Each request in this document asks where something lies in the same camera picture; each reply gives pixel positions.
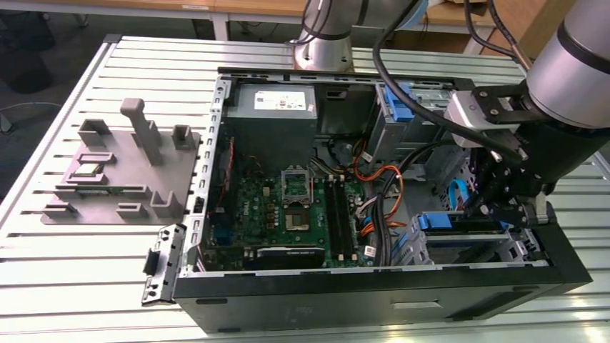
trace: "metal extrusion table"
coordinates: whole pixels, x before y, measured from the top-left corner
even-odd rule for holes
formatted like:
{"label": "metal extrusion table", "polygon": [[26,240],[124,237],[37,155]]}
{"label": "metal extrusion table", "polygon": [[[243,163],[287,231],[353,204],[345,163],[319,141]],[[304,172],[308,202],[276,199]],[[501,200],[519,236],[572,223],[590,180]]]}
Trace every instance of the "metal extrusion table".
{"label": "metal extrusion table", "polygon": [[[396,74],[468,77],[479,85],[522,79],[503,58],[403,51],[383,55]],[[369,50],[355,49],[353,57],[356,71],[375,71]],[[142,37],[101,45],[0,206],[0,341],[157,342],[205,337],[177,306],[140,307],[141,266],[158,226],[46,226],[40,210],[78,148],[81,121],[102,118],[113,129],[129,127],[118,113],[122,98],[146,101],[145,113],[160,130],[188,124],[205,141],[219,66],[287,69],[291,51],[279,44]],[[606,342],[610,182],[604,176],[610,173],[604,166],[594,156],[560,180],[551,196],[559,223],[594,279],[568,294],[536,299],[483,322],[223,334],[206,339]]]}

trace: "table surface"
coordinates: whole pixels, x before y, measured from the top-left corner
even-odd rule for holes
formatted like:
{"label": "table surface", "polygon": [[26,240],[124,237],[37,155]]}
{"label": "table surface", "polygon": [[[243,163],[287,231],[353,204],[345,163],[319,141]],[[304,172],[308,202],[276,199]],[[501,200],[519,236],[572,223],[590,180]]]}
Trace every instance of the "table surface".
{"label": "table surface", "polygon": [[[300,16],[307,0],[216,0],[215,10],[228,13],[273,14],[281,16]],[[428,23],[432,25],[465,25],[463,5],[444,2],[429,7]],[[484,16],[472,15],[472,22],[477,26],[493,26],[488,11]]]}
{"label": "table surface", "polygon": [[168,9],[210,11],[216,0],[9,0],[44,4],[126,7],[133,9]]}
{"label": "table surface", "polygon": [[[355,49],[355,70],[373,73],[368,49]],[[457,76],[477,85],[516,83],[507,59],[460,54],[384,51],[393,74]],[[64,108],[0,205],[0,341],[142,342],[201,339],[205,334],[177,306],[141,308],[145,253],[160,226],[44,225],[52,199],[81,144],[84,119],[129,129],[118,107],[125,97],[146,101],[160,130],[190,125],[205,140],[220,66],[289,69],[280,44],[122,37],[102,44]],[[480,322],[393,327],[224,334],[209,340],[248,342],[591,342],[610,340],[610,182],[599,161],[587,161],[550,197],[559,223],[595,280]]]}
{"label": "table surface", "polygon": [[[227,13],[300,16],[307,0],[12,0],[46,4],[114,6],[142,9],[205,10]],[[472,16],[476,26],[493,26],[488,11],[484,16]],[[463,6],[444,2],[428,9],[431,25],[464,26]]]}

